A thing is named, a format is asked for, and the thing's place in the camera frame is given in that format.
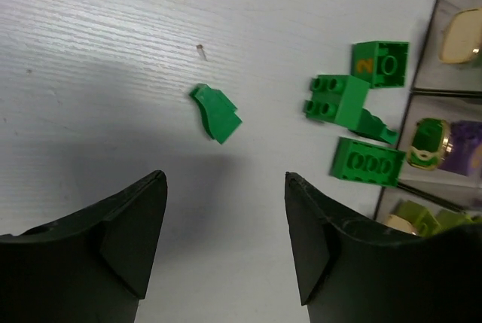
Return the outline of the lime lego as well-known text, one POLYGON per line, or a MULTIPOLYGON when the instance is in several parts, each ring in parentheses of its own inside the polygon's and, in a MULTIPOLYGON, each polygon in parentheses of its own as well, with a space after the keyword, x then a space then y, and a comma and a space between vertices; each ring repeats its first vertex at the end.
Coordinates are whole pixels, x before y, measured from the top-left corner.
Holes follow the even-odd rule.
POLYGON ((410 223, 418 236, 428 237, 441 232, 441 225, 434 215, 419 203, 411 200, 400 202, 393 214, 410 223))

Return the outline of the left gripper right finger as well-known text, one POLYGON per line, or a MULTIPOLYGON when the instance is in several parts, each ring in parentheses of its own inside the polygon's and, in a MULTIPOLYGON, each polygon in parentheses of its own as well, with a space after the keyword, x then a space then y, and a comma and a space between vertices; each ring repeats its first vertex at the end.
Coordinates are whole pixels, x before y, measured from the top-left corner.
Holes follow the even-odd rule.
POLYGON ((285 176, 300 301, 312 322, 479 322, 481 226, 423 238, 285 176))

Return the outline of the green long lego brick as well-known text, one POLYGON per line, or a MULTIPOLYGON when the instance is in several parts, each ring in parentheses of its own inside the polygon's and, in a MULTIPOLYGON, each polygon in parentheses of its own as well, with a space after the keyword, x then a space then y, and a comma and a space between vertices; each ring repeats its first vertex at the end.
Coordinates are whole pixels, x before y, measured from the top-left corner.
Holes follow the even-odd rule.
POLYGON ((353 130, 360 120, 370 84, 352 75, 318 75, 311 80, 312 96, 303 112, 310 120, 353 130))

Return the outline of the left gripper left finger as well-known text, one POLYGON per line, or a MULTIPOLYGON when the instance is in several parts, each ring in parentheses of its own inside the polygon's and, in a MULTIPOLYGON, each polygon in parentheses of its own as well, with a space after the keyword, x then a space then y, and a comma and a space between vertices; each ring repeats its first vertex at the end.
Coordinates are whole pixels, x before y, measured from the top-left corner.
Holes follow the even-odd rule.
POLYGON ((63 218, 3 235, 1 320, 134 321, 166 200, 166 176, 157 170, 63 218))

